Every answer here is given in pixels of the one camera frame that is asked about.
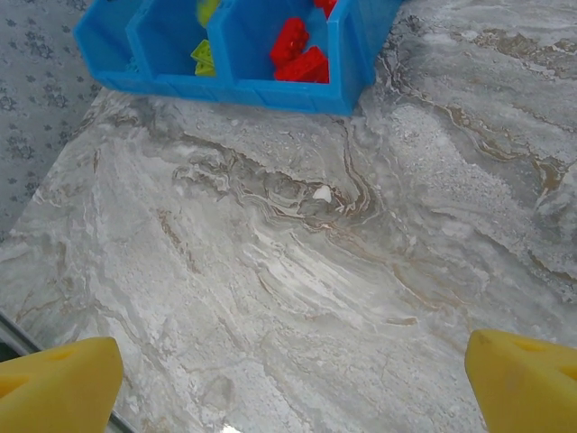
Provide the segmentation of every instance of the red toy block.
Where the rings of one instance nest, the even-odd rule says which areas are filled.
[[[278,69],[274,78],[278,81],[308,83],[328,83],[328,58],[318,47],[307,52]]]
[[[315,0],[315,6],[323,8],[323,11],[325,11],[325,17],[327,20],[328,20],[328,17],[330,16],[331,12],[333,11],[335,5],[336,5],[336,0]]]
[[[300,18],[288,18],[270,51],[270,59],[274,66],[281,68],[296,59],[307,46],[308,38],[305,22]]]

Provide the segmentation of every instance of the blue plastic bin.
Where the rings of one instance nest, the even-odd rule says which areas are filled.
[[[402,0],[222,0],[207,29],[197,0],[95,0],[74,33],[93,77],[136,94],[349,115],[374,83],[374,61]],[[284,22],[307,23],[329,59],[330,84],[276,81],[269,53]],[[210,41],[216,77],[196,77],[190,53]]]

